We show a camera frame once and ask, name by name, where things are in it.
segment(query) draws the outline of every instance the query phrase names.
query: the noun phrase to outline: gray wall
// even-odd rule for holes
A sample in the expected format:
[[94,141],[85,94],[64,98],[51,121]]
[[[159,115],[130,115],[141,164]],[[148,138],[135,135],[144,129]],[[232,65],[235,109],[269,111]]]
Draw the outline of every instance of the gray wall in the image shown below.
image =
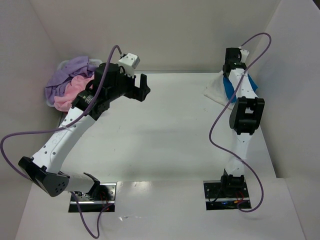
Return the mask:
[[[320,10],[282,0],[266,32],[267,54],[252,68],[265,98],[262,129],[277,175],[286,178],[305,236],[320,235]],[[259,43],[259,54],[267,41]]]
[[279,0],[30,2],[65,59],[87,54],[106,60],[119,44],[140,56],[139,70],[217,71],[225,48],[263,31]]
[[[60,59],[29,1],[1,1],[0,42],[0,138],[56,126],[59,115],[46,106],[44,86]],[[22,156],[32,155],[47,137],[8,139],[5,152],[17,166]],[[2,156],[0,181],[0,238],[13,240],[31,183],[16,174]]]

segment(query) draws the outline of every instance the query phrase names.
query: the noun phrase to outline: cloth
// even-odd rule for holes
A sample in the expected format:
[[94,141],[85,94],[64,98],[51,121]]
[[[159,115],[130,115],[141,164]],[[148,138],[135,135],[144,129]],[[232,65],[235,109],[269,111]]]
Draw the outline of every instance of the cloth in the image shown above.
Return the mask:
[[89,78],[81,75],[75,76],[71,82],[67,83],[64,96],[54,97],[54,107],[61,112],[68,112],[71,108],[71,103],[77,97],[78,93],[85,90],[86,85],[93,80],[94,77],[94,75]]
[[[258,89],[258,86],[255,84],[254,80],[251,78],[251,76],[249,74],[248,74],[248,79],[251,84],[252,90],[254,92],[256,92],[256,90]],[[235,92],[235,89],[232,86],[232,83],[226,77],[223,77],[223,85],[224,85],[225,94],[226,94],[227,98],[230,100],[230,98],[232,97],[232,95]],[[234,96],[231,103],[235,103],[236,101],[237,101],[237,98],[236,98],[236,96]]]
[[71,59],[66,65],[57,70],[44,88],[45,97],[50,104],[54,104],[55,96],[63,97],[67,84],[75,76],[91,77],[96,66],[89,64],[88,56],[78,56]]

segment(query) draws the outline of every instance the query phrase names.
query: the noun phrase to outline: purple cable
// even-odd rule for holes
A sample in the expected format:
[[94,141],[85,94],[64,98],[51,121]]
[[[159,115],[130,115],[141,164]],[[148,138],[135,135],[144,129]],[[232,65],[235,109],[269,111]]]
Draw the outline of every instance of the purple cable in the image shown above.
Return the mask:
[[[65,127],[66,128],[69,128],[70,126],[74,125],[75,123],[77,123],[83,116],[85,116],[90,110],[91,108],[93,107],[95,101],[97,100],[98,98],[98,95],[101,91],[101,88],[104,84],[104,81],[105,81],[105,77],[106,77],[106,74],[108,72],[108,68],[109,68],[109,64],[111,62],[111,58],[115,52],[115,50],[118,49],[120,55],[122,54],[122,51],[120,49],[120,47],[118,45],[115,45],[113,46],[113,48],[111,49],[110,51],[110,54],[109,54],[109,57],[106,61],[106,64],[105,64],[105,68],[103,70],[103,74],[102,74],[102,78],[101,78],[101,81],[99,83],[99,86],[96,90],[96,93],[94,95],[94,97],[92,98],[90,104],[88,105],[88,107],[84,110],[84,112],[76,119],[74,120],[73,122],[67,124]],[[15,133],[11,133],[11,134],[8,134],[6,136],[4,136],[2,139],[1,139],[1,142],[0,142],[0,150],[1,150],[1,153],[2,153],[2,156],[4,158],[4,160],[9,164],[9,166],[15,170],[18,174],[20,174],[22,177],[26,178],[26,179],[29,179],[25,174],[23,174],[21,171],[19,171],[11,162],[10,160],[8,159],[6,153],[5,153],[5,150],[4,150],[4,142],[6,139],[8,138],[11,138],[11,137],[14,137],[14,136],[19,136],[19,135],[29,135],[29,134],[47,134],[47,133],[53,133],[53,132],[58,132],[58,131],[61,131],[61,130],[64,130],[65,128],[64,127],[59,127],[59,128],[55,128],[55,129],[50,129],[50,130],[39,130],[39,131],[21,131],[21,132],[15,132]]]
[[262,204],[262,202],[263,202],[263,200],[264,200],[264,196],[265,196],[264,187],[262,186],[261,180],[260,180],[260,178],[258,177],[257,173],[253,170],[253,168],[252,168],[251,166],[249,166],[248,163],[246,163],[244,160],[242,160],[241,157],[239,157],[236,153],[234,153],[234,152],[232,152],[232,151],[230,151],[230,150],[228,150],[228,149],[226,149],[226,148],[224,148],[224,147],[216,144],[216,143],[212,140],[212,132],[213,132],[215,126],[217,125],[217,122],[218,122],[219,119],[221,118],[221,116],[224,114],[224,112],[227,110],[228,106],[231,104],[232,99],[236,96],[236,93],[237,93],[238,89],[240,88],[240,85],[241,85],[241,83],[242,83],[242,81],[243,81],[243,79],[244,79],[244,75],[246,74],[246,72],[248,71],[248,69],[249,69],[253,64],[255,64],[256,61],[258,61],[258,60],[265,54],[265,52],[269,49],[269,47],[270,47],[270,45],[271,45],[272,39],[271,39],[270,34],[268,34],[268,33],[266,33],[266,32],[260,32],[260,33],[257,33],[256,35],[250,37],[247,41],[245,41],[245,42],[241,45],[241,47],[244,46],[245,44],[247,44],[249,41],[251,41],[251,40],[254,39],[255,37],[260,36],[260,35],[266,35],[266,36],[269,38],[269,43],[268,43],[268,45],[267,45],[266,48],[263,50],[263,52],[262,52],[255,60],[253,60],[252,63],[250,63],[250,64],[247,66],[246,70],[244,70],[243,75],[241,76],[240,81],[239,81],[238,85],[236,86],[233,95],[230,97],[230,100],[228,101],[228,103],[225,105],[225,107],[223,108],[223,110],[220,112],[220,114],[218,115],[218,117],[215,119],[215,121],[214,121],[214,123],[212,124],[212,127],[211,127],[211,129],[210,129],[210,132],[209,132],[209,141],[210,141],[215,147],[217,147],[217,148],[219,148],[219,149],[221,149],[221,150],[223,150],[223,151],[226,151],[227,153],[235,156],[239,161],[241,161],[246,167],[248,167],[248,168],[251,170],[251,172],[254,174],[254,176],[256,177],[257,181],[259,182],[259,185],[260,185],[260,188],[261,188],[261,199],[260,199],[260,202],[258,203],[258,205],[257,205],[255,208],[250,209],[250,210],[243,210],[243,209],[239,208],[239,205],[242,204],[242,203],[244,203],[244,202],[246,202],[246,201],[241,201],[241,202],[239,202],[239,203],[236,205],[236,207],[237,207],[241,212],[244,212],[244,213],[251,213],[251,212],[257,210],[257,209],[261,206],[261,204]]
[[100,230],[99,230],[99,220],[100,220],[100,217],[101,217],[101,214],[108,208],[110,207],[113,203],[110,203],[108,204],[107,206],[105,206],[104,208],[102,208],[102,210],[100,211],[99,215],[98,215],[98,219],[96,221],[96,230],[97,230],[97,236],[95,236],[92,231],[89,229],[89,227],[87,226],[86,222],[85,222],[85,219],[84,219],[84,215],[82,214],[82,211],[81,211],[81,207],[80,207],[80,204],[79,204],[79,201],[78,201],[78,198],[76,196],[76,194],[74,192],[70,192],[72,197],[75,199],[75,202],[76,202],[76,206],[78,208],[78,211],[79,211],[79,214],[80,214],[80,218],[82,220],[82,223],[85,227],[85,229],[87,230],[87,232],[91,235],[91,237],[93,237],[94,239],[98,239],[100,237]]

